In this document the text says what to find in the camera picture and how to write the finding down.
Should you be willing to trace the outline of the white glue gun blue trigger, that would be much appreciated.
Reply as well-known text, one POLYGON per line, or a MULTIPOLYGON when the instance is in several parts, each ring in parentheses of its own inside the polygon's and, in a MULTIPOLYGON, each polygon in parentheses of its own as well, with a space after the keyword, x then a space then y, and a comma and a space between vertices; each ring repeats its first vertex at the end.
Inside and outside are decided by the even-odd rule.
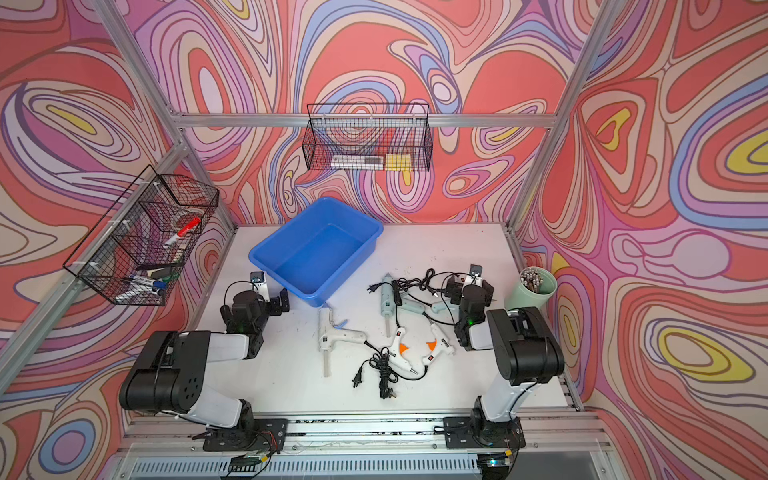
POLYGON ((367 335, 362 331, 337 326, 333 321, 332 310, 329 307, 321 308, 319 310, 318 323, 318 349, 323 358, 323 377, 328 378, 331 376, 330 355, 337 343, 346 342, 364 345, 367 340, 367 335))

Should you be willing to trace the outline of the mint green glue gun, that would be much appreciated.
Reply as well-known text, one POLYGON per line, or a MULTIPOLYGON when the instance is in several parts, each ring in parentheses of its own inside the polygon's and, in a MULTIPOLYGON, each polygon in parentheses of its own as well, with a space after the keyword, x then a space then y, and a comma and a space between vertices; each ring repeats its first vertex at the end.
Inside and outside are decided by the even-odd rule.
POLYGON ((428 304, 425 301, 416 299, 410 294, 401 296, 401 308, 406 311, 421 315, 422 313, 428 313, 429 315, 437 315, 441 312, 448 311, 454 317, 458 317, 459 306, 451 304, 445 301, 438 301, 434 304, 428 304))
POLYGON ((396 314, 396 301, 392 282, 393 277, 386 273, 378 289, 380 292, 380 312, 384 319, 385 335, 387 338, 392 336, 392 323, 396 314))

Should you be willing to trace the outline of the white glue gun orange trigger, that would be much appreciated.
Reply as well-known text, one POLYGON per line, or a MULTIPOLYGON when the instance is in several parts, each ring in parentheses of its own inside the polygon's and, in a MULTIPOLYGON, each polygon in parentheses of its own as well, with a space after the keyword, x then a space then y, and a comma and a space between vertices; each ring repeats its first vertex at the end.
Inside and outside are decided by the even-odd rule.
POLYGON ((416 375, 417 371, 404 357, 408 347, 403 343, 407 333, 404 327, 399 327, 393 337, 392 344, 388 347, 389 365, 399 374, 416 375))

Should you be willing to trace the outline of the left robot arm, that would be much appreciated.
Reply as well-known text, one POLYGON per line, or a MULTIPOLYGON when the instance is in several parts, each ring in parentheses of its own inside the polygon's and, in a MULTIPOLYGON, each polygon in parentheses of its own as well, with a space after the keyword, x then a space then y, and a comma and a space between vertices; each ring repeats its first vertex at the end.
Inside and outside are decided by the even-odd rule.
POLYGON ((213 430, 254 436, 250 403, 210 386, 206 370, 213 363, 256 358, 268 320, 289 311, 286 289, 270 298, 247 290, 220 308, 226 327, 223 333, 153 333, 120 387, 120 406, 126 411, 172 414, 213 430))

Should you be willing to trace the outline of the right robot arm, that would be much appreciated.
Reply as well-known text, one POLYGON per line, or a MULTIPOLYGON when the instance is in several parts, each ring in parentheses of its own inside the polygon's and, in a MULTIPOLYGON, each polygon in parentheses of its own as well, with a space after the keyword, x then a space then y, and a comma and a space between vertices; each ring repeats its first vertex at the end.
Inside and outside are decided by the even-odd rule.
POLYGON ((493 287, 485 280, 454 274, 446 281, 446 304, 454 306, 453 330, 467 351, 494 354, 497 374, 477 397, 468 417, 446 417, 446 446, 501 448, 525 446, 518 411, 534 389, 565 369, 561 347, 536 307, 493 309, 493 287))

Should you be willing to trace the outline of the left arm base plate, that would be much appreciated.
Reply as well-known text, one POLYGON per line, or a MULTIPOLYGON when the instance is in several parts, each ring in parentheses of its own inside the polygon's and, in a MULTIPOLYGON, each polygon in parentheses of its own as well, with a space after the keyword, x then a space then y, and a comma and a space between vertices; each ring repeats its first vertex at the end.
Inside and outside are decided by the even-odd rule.
POLYGON ((203 437, 206 452, 265 451, 279 453, 287 436, 287 419, 251 419, 233 428, 208 429, 203 437))

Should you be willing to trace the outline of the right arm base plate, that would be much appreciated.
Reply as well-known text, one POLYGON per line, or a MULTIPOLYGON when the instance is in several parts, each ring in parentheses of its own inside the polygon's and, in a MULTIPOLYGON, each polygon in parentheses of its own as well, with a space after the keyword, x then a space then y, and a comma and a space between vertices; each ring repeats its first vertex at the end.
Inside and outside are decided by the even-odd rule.
POLYGON ((518 418, 490 422, 471 417, 444 417, 442 434, 448 449, 522 449, 526 440, 518 418))

